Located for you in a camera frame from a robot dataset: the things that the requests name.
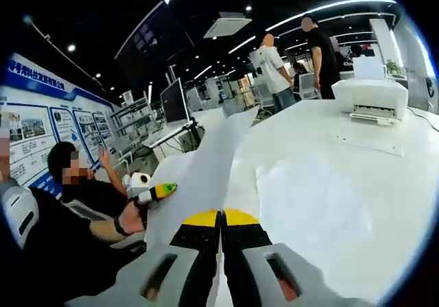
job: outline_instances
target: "jeans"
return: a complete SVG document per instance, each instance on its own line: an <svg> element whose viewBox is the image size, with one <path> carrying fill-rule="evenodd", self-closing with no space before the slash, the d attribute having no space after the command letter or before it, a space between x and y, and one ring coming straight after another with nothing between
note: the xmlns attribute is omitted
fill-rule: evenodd
<svg viewBox="0 0 439 307"><path fill-rule="evenodd" d="M294 94L290 88L286 88L279 93L274 93L272 96L275 113L279 113L281 110L284 110L296 103L296 100L294 99Z"/></svg>

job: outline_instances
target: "white shirt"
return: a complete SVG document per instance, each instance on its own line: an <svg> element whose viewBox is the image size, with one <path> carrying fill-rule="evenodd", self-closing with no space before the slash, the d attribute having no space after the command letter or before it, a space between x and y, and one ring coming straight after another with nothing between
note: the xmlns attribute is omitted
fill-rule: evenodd
<svg viewBox="0 0 439 307"><path fill-rule="evenodd" d="M283 60L275 47L263 45L257 50L256 63L261 67L262 74L271 94L289 88L288 81L277 69L283 67Z"/></svg>

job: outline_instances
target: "black t-shirt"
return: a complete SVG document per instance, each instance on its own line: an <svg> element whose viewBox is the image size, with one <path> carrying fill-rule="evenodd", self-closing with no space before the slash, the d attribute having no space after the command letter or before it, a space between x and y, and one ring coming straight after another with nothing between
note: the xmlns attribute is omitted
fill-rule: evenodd
<svg viewBox="0 0 439 307"><path fill-rule="evenodd" d="M319 76L320 85L325 87L340 81L340 72L329 37L319 27L316 27L308 32L307 38L309 48L319 47L322 50L322 67Z"/></svg>
<svg viewBox="0 0 439 307"><path fill-rule="evenodd" d="M118 217L128 202L127 197L112 184L94 179L83 180L77 185L64 185L61 201L68 203L74 199L112 218Z"/></svg>
<svg viewBox="0 0 439 307"><path fill-rule="evenodd" d="M117 272L132 260L128 251L95 238L90 221L80 218L49 193L31 188L39 217L23 249L27 270L39 278L38 290L50 301L96 295L115 283Z"/></svg>

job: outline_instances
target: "bald man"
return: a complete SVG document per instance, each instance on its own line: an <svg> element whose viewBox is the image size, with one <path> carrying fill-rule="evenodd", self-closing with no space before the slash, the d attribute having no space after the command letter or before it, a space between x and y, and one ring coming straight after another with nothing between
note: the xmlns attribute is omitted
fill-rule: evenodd
<svg viewBox="0 0 439 307"><path fill-rule="evenodd" d="M273 96L274 111L277 113L293 105L295 103L293 80L274 47L273 35L267 34L263 37L261 46L257 50L256 62Z"/></svg>

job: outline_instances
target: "computer monitor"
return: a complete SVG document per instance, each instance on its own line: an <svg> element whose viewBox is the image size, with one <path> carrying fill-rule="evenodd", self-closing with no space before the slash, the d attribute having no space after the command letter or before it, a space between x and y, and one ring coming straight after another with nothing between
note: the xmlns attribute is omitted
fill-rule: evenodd
<svg viewBox="0 0 439 307"><path fill-rule="evenodd" d="M172 82L161 94L160 98L167 123L189 121L183 87L180 78Z"/></svg>

